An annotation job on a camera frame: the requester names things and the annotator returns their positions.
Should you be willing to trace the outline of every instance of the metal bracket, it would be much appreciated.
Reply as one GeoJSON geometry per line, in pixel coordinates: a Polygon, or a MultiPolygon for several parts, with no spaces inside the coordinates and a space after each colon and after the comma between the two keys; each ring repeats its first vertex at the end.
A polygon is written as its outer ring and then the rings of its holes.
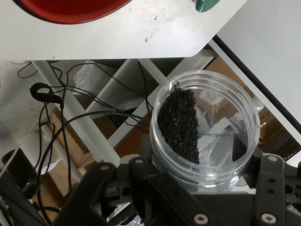
{"type": "Polygon", "coordinates": [[[115,178],[115,173],[116,168],[111,163],[94,165],[68,198],[65,208],[55,219],[53,226],[107,225],[106,219],[102,217],[101,207],[96,207],[93,203],[95,203],[95,195],[99,197],[99,191],[108,181],[115,178]]]}
{"type": "Polygon", "coordinates": [[[284,169],[284,161],[279,156],[261,158],[254,205],[257,225],[285,225],[284,169]]]}
{"type": "MultiPolygon", "coordinates": [[[[159,173],[151,163],[140,157],[133,158],[129,165],[130,170],[135,172],[141,181],[144,181],[144,186],[140,189],[150,191],[153,194],[155,200],[149,199],[149,201],[157,203],[154,206],[162,207],[157,211],[160,213],[164,211],[166,217],[172,220],[175,225],[215,225],[214,217],[172,176],[167,173],[159,173]]],[[[148,220],[151,220],[154,216],[144,216],[145,224],[148,225],[148,220]]]]}

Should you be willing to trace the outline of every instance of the white table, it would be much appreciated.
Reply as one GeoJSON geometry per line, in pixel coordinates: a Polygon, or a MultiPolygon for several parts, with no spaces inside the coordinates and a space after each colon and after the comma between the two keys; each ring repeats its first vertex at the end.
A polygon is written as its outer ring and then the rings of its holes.
{"type": "Polygon", "coordinates": [[[197,54],[246,0],[221,0],[205,13],[191,0],[133,0],[95,21],[39,20],[0,1],[0,60],[128,59],[197,54]]]}
{"type": "MultiPolygon", "coordinates": [[[[288,120],[283,109],[238,72],[245,84],[301,144],[300,129],[296,129],[296,124],[301,123],[300,7],[298,0],[248,1],[218,36],[296,119],[297,123],[288,120]]],[[[289,162],[297,165],[301,153],[293,158],[289,162]]]]}

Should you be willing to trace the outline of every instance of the white shelf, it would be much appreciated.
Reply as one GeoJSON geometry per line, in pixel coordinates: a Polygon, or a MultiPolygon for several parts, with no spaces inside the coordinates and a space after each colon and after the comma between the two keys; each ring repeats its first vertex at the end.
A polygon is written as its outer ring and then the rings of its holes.
{"type": "MultiPolygon", "coordinates": [[[[202,70],[206,67],[215,57],[215,54],[207,49],[201,50],[193,57],[184,58],[175,68],[174,70],[167,76],[167,79],[171,79],[174,76],[181,74],[185,71],[189,70],[202,70]]],[[[151,64],[148,60],[142,60],[143,66],[146,66],[147,69],[150,70],[151,75],[154,77],[162,78],[162,73],[154,64],[151,64]]],[[[155,98],[157,93],[159,92],[161,86],[157,86],[155,90],[148,96],[148,101],[151,105],[154,105],[155,98]]],[[[138,108],[133,112],[133,114],[144,117],[147,114],[147,108],[145,104],[145,100],[138,106],[138,108]]],[[[136,125],[137,122],[131,118],[128,118],[127,123],[136,125]]],[[[129,126],[123,123],[115,133],[108,139],[110,145],[115,147],[132,129],[132,126],[129,126]]]]}
{"type": "MultiPolygon", "coordinates": [[[[144,70],[144,74],[147,88],[150,92],[156,87],[156,82],[147,71],[144,70]]],[[[145,94],[143,75],[139,68],[138,60],[127,59],[113,77],[130,88],[139,91],[141,94],[145,94]]],[[[132,109],[139,106],[144,100],[143,96],[125,88],[115,79],[111,78],[97,97],[120,110],[132,109]]],[[[101,110],[109,110],[109,108],[93,101],[86,111],[93,112],[101,110]]]]}

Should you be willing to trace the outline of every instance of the black beads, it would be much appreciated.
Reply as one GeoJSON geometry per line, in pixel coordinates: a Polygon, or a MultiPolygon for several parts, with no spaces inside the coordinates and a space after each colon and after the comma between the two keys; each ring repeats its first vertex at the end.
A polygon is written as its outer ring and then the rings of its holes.
{"type": "Polygon", "coordinates": [[[169,146],[184,159],[199,164],[195,104],[191,90],[182,90],[175,86],[163,103],[157,122],[169,146]]]}

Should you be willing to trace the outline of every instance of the black cable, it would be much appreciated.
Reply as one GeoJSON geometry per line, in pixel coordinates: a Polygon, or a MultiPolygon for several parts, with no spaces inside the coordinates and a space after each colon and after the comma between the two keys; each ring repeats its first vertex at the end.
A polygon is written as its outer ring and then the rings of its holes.
{"type": "Polygon", "coordinates": [[[44,102],[44,106],[46,109],[47,120],[48,120],[48,122],[50,122],[49,112],[48,112],[47,104],[45,102],[44,102]]]}
{"type": "MultiPolygon", "coordinates": [[[[90,115],[93,115],[93,114],[102,114],[102,113],[111,113],[111,114],[116,114],[116,115],[122,115],[122,116],[132,116],[132,117],[135,117],[135,118],[138,118],[140,120],[144,120],[145,119],[143,117],[140,117],[140,116],[137,116],[137,115],[133,115],[133,114],[127,114],[127,113],[119,113],[119,112],[114,112],[114,111],[96,111],[96,112],[88,112],[88,113],[85,113],[85,114],[81,114],[81,115],[78,115],[70,120],[68,120],[67,122],[64,123],[64,126],[67,126],[69,125],[71,122],[73,122],[74,120],[77,120],[77,119],[80,119],[80,118],[83,118],[83,117],[86,117],[86,116],[90,116],[90,115]]],[[[50,151],[50,147],[51,145],[53,145],[54,141],[57,139],[58,135],[62,132],[62,127],[56,132],[56,134],[54,135],[53,139],[50,141],[50,143],[48,144],[44,154],[43,154],[43,157],[41,159],[41,164],[39,166],[39,170],[38,170],[38,175],[37,175],[37,181],[40,180],[40,176],[41,176],[41,172],[42,172],[42,165],[44,164],[45,162],[45,159],[46,159],[46,156],[48,154],[48,152],[50,151]]]]}
{"type": "Polygon", "coordinates": [[[68,184],[69,184],[70,193],[72,193],[71,160],[70,160],[70,153],[69,153],[68,142],[67,142],[67,137],[66,137],[66,132],[65,132],[64,116],[63,116],[64,100],[65,100],[65,95],[66,95],[66,91],[67,91],[67,86],[68,86],[68,83],[69,83],[69,74],[68,74],[68,71],[67,71],[67,82],[66,82],[66,84],[64,84],[63,81],[62,81],[62,79],[61,79],[63,72],[60,69],[58,69],[58,71],[60,72],[59,81],[64,86],[63,96],[62,96],[62,100],[61,100],[61,104],[60,104],[60,108],[61,108],[61,123],[62,123],[63,139],[64,139],[64,143],[65,143],[67,162],[68,162],[68,184]]]}
{"type": "Polygon", "coordinates": [[[30,78],[30,77],[32,77],[32,76],[34,76],[37,72],[38,72],[38,70],[36,70],[34,73],[32,73],[32,74],[30,74],[30,75],[28,75],[28,76],[25,76],[25,77],[22,77],[21,75],[20,75],[20,72],[22,71],[22,70],[24,70],[26,67],[28,67],[29,65],[31,65],[32,64],[32,62],[29,62],[27,65],[25,65],[24,67],[22,67],[19,71],[18,71],[18,77],[19,78],[21,78],[21,79],[27,79],[27,78],[30,78]]]}
{"type": "MultiPolygon", "coordinates": [[[[72,92],[80,93],[80,94],[82,94],[83,96],[92,99],[92,97],[90,97],[89,95],[87,95],[87,94],[85,94],[85,93],[82,93],[82,92],[79,92],[79,91],[75,91],[75,90],[72,90],[72,89],[67,89],[67,90],[72,91],[72,92]]],[[[119,110],[119,109],[117,109],[117,108],[115,108],[115,107],[113,107],[113,106],[111,106],[111,105],[109,105],[109,104],[107,104],[107,103],[105,103],[105,102],[103,102],[103,101],[102,101],[101,103],[100,103],[99,101],[95,100],[95,99],[93,99],[93,101],[95,101],[96,103],[98,103],[98,104],[100,104],[100,105],[102,105],[102,106],[112,108],[112,109],[116,110],[117,112],[124,112],[124,111],[119,110]]],[[[131,118],[132,118],[133,120],[135,120],[137,123],[143,123],[143,122],[139,122],[139,121],[138,121],[137,119],[135,119],[134,117],[131,117],[131,118]]],[[[142,130],[143,132],[145,132],[146,134],[148,133],[146,130],[144,130],[143,128],[141,128],[141,127],[139,127],[139,126],[129,124],[129,123],[127,123],[126,121],[125,121],[125,124],[127,124],[127,125],[129,125],[129,126],[133,126],[133,127],[137,128],[137,129],[140,129],[140,130],[142,130]]]]}
{"type": "Polygon", "coordinates": [[[36,170],[36,168],[38,167],[39,165],[39,162],[40,162],[40,159],[41,159],[41,156],[42,156],[42,131],[41,131],[41,118],[42,118],[42,114],[43,114],[43,111],[45,109],[47,104],[44,104],[44,106],[42,107],[41,109],[41,112],[40,112],[40,115],[39,115],[39,138],[40,138],[40,152],[39,152],[39,157],[38,157],[38,161],[36,163],[36,165],[33,167],[33,172],[36,170]]]}
{"type": "Polygon", "coordinates": [[[139,68],[140,68],[140,71],[142,73],[142,76],[143,76],[143,80],[144,80],[144,89],[145,89],[145,104],[146,104],[146,109],[147,109],[147,112],[149,114],[149,117],[151,117],[151,112],[149,110],[149,103],[148,103],[148,100],[147,100],[147,95],[148,95],[148,92],[147,92],[147,85],[146,85],[146,78],[145,78],[145,74],[144,74],[144,71],[141,67],[141,63],[138,61],[138,65],[139,65],[139,68]]]}
{"type": "MultiPolygon", "coordinates": [[[[47,114],[47,119],[48,119],[48,123],[50,123],[50,117],[49,117],[49,112],[48,112],[48,109],[47,109],[47,104],[48,103],[44,103],[44,107],[46,108],[46,114],[47,114]]],[[[45,125],[47,123],[40,123],[40,120],[39,120],[39,131],[40,131],[40,153],[42,152],[42,146],[41,146],[41,141],[42,141],[42,137],[41,137],[41,127],[43,125],[45,125]]],[[[54,137],[54,134],[55,134],[55,124],[53,124],[53,131],[52,131],[52,139],[54,137]]],[[[41,197],[41,190],[40,190],[40,184],[42,184],[43,180],[46,178],[46,175],[48,173],[48,170],[49,170],[49,167],[50,167],[50,164],[51,164],[51,159],[52,159],[52,153],[53,153],[53,145],[51,145],[50,147],[50,156],[49,156],[49,161],[48,161],[48,165],[47,165],[47,168],[46,168],[46,171],[45,171],[45,174],[44,174],[44,177],[42,178],[41,181],[38,180],[37,178],[37,185],[38,185],[38,190],[37,190],[37,197],[38,197],[38,203],[39,203],[39,206],[40,206],[40,209],[41,209],[41,212],[42,212],[42,215],[44,217],[44,219],[47,221],[47,223],[49,225],[51,225],[51,220],[48,216],[48,214],[46,213],[45,211],[45,207],[43,205],[43,200],[42,200],[42,197],[41,197]]]]}
{"type": "Polygon", "coordinates": [[[41,225],[44,225],[45,222],[41,221],[41,219],[37,218],[36,216],[32,215],[27,209],[25,209],[23,206],[21,206],[19,203],[17,203],[14,199],[12,199],[9,195],[7,195],[5,192],[0,190],[1,196],[5,196],[7,199],[9,199],[14,205],[16,205],[18,208],[20,208],[23,212],[31,216],[33,219],[38,221],[41,225]]]}
{"type": "Polygon", "coordinates": [[[48,214],[45,211],[44,205],[43,205],[43,201],[42,201],[42,196],[41,196],[41,188],[40,186],[38,187],[38,192],[37,192],[37,196],[38,196],[38,202],[39,202],[39,206],[41,208],[41,212],[43,214],[44,219],[47,221],[47,223],[49,225],[52,224],[52,221],[50,220],[48,214]]]}
{"type": "Polygon", "coordinates": [[[52,211],[52,212],[56,212],[56,213],[60,213],[60,212],[61,212],[60,209],[55,208],[55,207],[52,207],[52,206],[45,206],[44,209],[45,209],[45,210],[52,211]]]}
{"type": "MultiPolygon", "coordinates": [[[[51,86],[51,88],[61,88],[61,87],[62,87],[62,86],[51,86]]],[[[96,103],[98,103],[98,104],[100,104],[100,105],[102,105],[102,106],[105,106],[105,107],[108,107],[108,108],[112,108],[112,109],[116,110],[117,112],[124,112],[124,111],[122,111],[122,110],[120,110],[120,109],[118,109],[118,108],[116,108],[116,107],[113,107],[112,105],[109,105],[108,103],[106,103],[106,102],[100,100],[97,96],[95,96],[93,93],[91,93],[91,92],[89,92],[89,91],[86,91],[86,90],[84,90],[84,89],[81,89],[81,88],[78,88],[78,87],[75,87],[75,86],[67,86],[67,87],[73,88],[73,89],[79,89],[79,90],[81,90],[81,91],[84,91],[84,92],[88,93],[90,96],[87,95],[87,94],[85,94],[85,93],[82,93],[82,92],[79,92],[79,91],[76,91],[76,90],[68,89],[68,88],[67,88],[67,90],[72,91],[72,92],[76,92],[76,93],[79,93],[79,94],[82,94],[83,96],[92,99],[93,101],[95,101],[96,103]]],[[[133,118],[133,117],[131,117],[131,118],[132,118],[133,120],[135,120],[137,123],[142,123],[142,124],[144,124],[143,122],[140,122],[140,121],[138,121],[137,119],[135,119],[135,118],[133,118]]]]}
{"type": "MultiPolygon", "coordinates": [[[[57,74],[55,73],[55,76],[56,76],[56,78],[58,79],[58,80],[60,80],[61,79],[61,76],[62,76],[62,74],[63,74],[63,71],[61,70],[61,69],[59,69],[59,68],[57,68],[57,67],[54,67],[54,66],[52,66],[52,65],[50,65],[53,69],[55,69],[55,70],[57,70],[57,71],[59,71],[60,72],[60,76],[59,77],[57,77],[57,74]]],[[[67,78],[69,78],[69,71],[71,70],[71,69],[69,69],[68,70],[68,72],[67,72],[67,78]]],[[[61,87],[63,87],[63,86],[52,86],[51,88],[61,88],[61,87]]],[[[84,91],[84,92],[86,92],[86,93],[88,93],[91,97],[93,97],[93,99],[92,100],[94,100],[94,101],[96,101],[95,99],[97,99],[100,103],[99,104],[103,104],[103,105],[106,105],[106,107],[109,107],[109,108],[112,108],[112,109],[114,109],[114,110],[116,110],[116,111],[118,111],[118,112],[123,112],[122,110],[120,110],[120,109],[118,109],[118,108],[115,108],[115,107],[113,107],[113,106],[111,106],[111,105],[109,105],[109,104],[107,104],[107,103],[105,103],[104,101],[101,101],[97,96],[95,96],[93,93],[91,93],[91,92],[89,92],[89,91],[86,91],[86,90],[84,90],[84,89],[81,89],[81,88],[78,88],[78,87],[75,87],[75,86],[68,86],[67,85],[67,87],[69,87],[69,88],[73,88],[73,89],[79,89],[79,90],[81,90],[81,91],[84,91]]],[[[82,92],[79,92],[79,91],[75,91],[75,90],[71,90],[71,91],[73,91],[73,92],[77,92],[77,93],[80,93],[80,94],[82,94],[82,95],[84,95],[84,96],[87,96],[87,97],[89,97],[87,94],[84,94],[84,93],[82,93],[82,92]]],[[[135,118],[133,118],[133,117],[131,117],[134,121],[136,121],[137,123],[143,123],[143,122],[139,122],[137,119],[135,119],[135,118]]],[[[134,127],[136,127],[136,128],[138,128],[138,129],[141,129],[141,130],[143,130],[144,132],[145,132],[145,130],[144,129],[142,129],[142,128],[140,128],[140,127],[138,127],[138,126],[134,126],[134,127]]]]}
{"type": "MultiPolygon", "coordinates": [[[[52,61],[49,61],[49,63],[55,63],[55,62],[57,62],[57,61],[59,61],[59,60],[52,60],[52,61]]],[[[25,76],[25,77],[22,77],[22,76],[20,75],[20,72],[21,72],[22,70],[24,70],[26,67],[28,67],[29,65],[31,65],[31,64],[32,64],[32,61],[29,62],[29,63],[28,63],[27,65],[25,65],[24,67],[22,67],[22,68],[17,72],[17,75],[18,75],[19,78],[21,78],[21,79],[28,79],[28,78],[34,76],[34,75],[38,72],[38,70],[36,70],[34,73],[32,73],[32,74],[30,74],[30,75],[28,75],[28,76],[25,76]]]]}
{"type": "Polygon", "coordinates": [[[15,218],[14,218],[13,215],[12,215],[5,207],[3,207],[1,204],[0,204],[0,210],[2,211],[2,214],[4,215],[5,219],[8,221],[8,224],[9,224],[9,225],[15,225],[15,224],[14,224],[15,218]]]}
{"type": "Polygon", "coordinates": [[[125,123],[126,123],[126,125],[133,126],[133,127],[137,128],[137,129],[142,130],[144,133],[148,134],[148,132],[145,129],[143,129],[143,128],[139,127],[139,126],[130,124],[130,123],[126,122],[126,121],[125,121],[125,123]]]}
{"type": "Polygon", "coordinates": [[[116,82],[118,82],[120,85],[124,86],[125,88],[127,88],[128,90],[132,91],[132,92],[135,92],[141,96],[144,97],[144,95],[142,93],[140,93],[138,90],[135,90],[135,89],[132,89],[130,88],[129,86],[125,85],[124,83],[120,82],[118,79],[116,79],[113,75],[109,74],[108,72],[106,72],[101,66],[99,66],[97,63],[82,63],[82,64],[77,64],[77,65],[74,65],[72,68],[70,68],[68,71],[67,71],[67,74],[74,68],[74,67],[77,67],[77,66],[81,66],[81,65],[96,65],[99,69],[101,69],[104,73],[106,73],[108,76],[110,76],[111,78],[113,78],[116,82]]]}

